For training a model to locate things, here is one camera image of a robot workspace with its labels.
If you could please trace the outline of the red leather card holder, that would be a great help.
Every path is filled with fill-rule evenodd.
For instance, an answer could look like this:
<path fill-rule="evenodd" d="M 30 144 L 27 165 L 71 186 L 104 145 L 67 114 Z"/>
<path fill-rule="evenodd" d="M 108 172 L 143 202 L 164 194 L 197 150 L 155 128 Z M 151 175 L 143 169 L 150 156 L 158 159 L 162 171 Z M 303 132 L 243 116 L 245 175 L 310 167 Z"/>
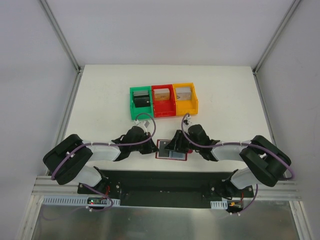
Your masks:
<path fill-rule="evenodd" d="M 188 153 L 180 153 L 176 151 L 172 151 L 172 157 L 170 158 L 159 158 L 158 157 L 158 152 L 155 153 L 155 158 L 160 159 L 160 160 L 173 160 L 173 161 L 187 161 L 188 160 L 188 155 L 193 153 L 193 150 L 189 150 Z"/>

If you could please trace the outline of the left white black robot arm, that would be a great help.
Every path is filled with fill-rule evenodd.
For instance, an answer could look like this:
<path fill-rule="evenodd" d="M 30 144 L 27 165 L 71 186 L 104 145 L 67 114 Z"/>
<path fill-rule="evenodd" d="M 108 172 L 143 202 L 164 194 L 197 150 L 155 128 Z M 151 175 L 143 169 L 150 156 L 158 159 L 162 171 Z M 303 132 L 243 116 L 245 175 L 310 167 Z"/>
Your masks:
<path fill-rule="evenodd" d="M 84 142 L 77 134 L 71 134 L 43 157 L 43 163 L 51 179 L 59 185 L 76 181 L 88 185 L 90 191 L 99 195 L 105 191 L 106 183 L 98 168 L 88 166 L 88 162 L 119 162 L 132 152 L 147 155 L 158 151 L 152 135 L 136 125 L 108 143 Z"/>

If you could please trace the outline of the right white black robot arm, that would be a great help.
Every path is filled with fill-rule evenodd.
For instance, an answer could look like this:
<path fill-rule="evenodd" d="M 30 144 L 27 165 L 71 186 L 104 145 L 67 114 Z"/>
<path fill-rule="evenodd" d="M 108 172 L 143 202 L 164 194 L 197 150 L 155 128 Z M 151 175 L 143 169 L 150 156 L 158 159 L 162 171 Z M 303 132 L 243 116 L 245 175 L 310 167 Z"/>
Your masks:
<path fill-rule="evenodd" d="M 262 135 L 256 135 L 247 142 L 223 143 L 211 139 L 200 124 L 185 124 L 183 130 L 175 132 L 165 149 L 182 154 L 195 151 L 212 162 L 244 162 L 245 168 L 234 170 L 215 186 L 217 195 L 225 199 L 237 197 L 244 188 L 256 184 L 274 187 L 292 163 L 285 153 Z"/>

